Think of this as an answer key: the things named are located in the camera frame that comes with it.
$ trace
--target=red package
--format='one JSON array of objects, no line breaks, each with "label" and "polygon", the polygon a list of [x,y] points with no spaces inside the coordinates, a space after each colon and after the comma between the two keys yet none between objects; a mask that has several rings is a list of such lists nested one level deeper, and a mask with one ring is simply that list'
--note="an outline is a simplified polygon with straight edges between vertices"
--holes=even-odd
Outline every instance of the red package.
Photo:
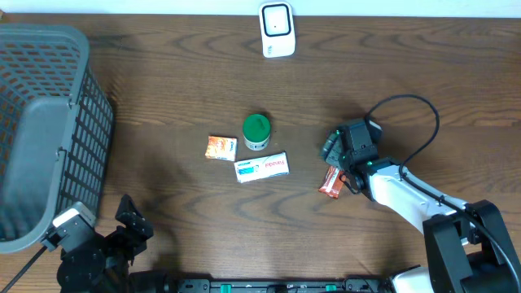
[{"label": "red package", "polygon": [[340,180],[342,172],[333,166],[327,169],[326,178],[324,178],[324,184],[318,191],[329,195],[333,199],[339,198],[340,190],[344,183]]}]

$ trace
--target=gray plastic basket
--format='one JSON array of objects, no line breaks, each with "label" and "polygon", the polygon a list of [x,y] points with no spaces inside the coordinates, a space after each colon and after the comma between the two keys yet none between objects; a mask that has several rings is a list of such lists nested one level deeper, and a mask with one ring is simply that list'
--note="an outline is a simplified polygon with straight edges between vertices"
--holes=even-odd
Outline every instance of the gray plastic basket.
[{"label": "gray plastic basket", "polygon": [[88,60],[74,28],[0,24],[0,253],[76,201],[98,215],[114,117]]}]

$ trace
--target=white wall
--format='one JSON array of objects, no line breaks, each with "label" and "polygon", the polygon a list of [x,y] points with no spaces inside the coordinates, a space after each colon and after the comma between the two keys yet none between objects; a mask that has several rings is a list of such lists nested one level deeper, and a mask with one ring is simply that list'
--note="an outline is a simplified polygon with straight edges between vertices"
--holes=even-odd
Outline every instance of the white wall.
[{"label": "white wall", "polygon": [[[5,12],[256,15],[261,0],[0,0]],[[521,17],[521,0],[290,0],[295,15]]]}]

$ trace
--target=green lid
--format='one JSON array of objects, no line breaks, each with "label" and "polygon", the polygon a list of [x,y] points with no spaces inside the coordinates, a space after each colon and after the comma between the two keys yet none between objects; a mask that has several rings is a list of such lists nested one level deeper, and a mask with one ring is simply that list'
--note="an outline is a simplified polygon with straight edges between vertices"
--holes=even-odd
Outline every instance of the green lid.
[{"label": "green lid", "polygon": [[263,142],[271,132],[268,118],[261,114],[253,114],[243,124],[244,137],[250,142]]}]

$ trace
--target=snack package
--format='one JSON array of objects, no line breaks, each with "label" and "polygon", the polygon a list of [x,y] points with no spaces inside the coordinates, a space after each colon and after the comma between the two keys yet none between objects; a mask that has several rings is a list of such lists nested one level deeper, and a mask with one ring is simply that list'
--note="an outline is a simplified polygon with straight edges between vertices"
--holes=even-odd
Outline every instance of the snack package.
[{"label": "snack package", "polygon": [[339,198],[340,190],[344,183],[340,180],[342,172],[333,166],[327,169],[326,178],[324,178],[324,184],[318,191],[329,195],[333,199]]},{"label": "snack package", "polygon": [[204,154],[207,158],[235,162],[236,153],[237,138],[208,137],[208,147]]}]

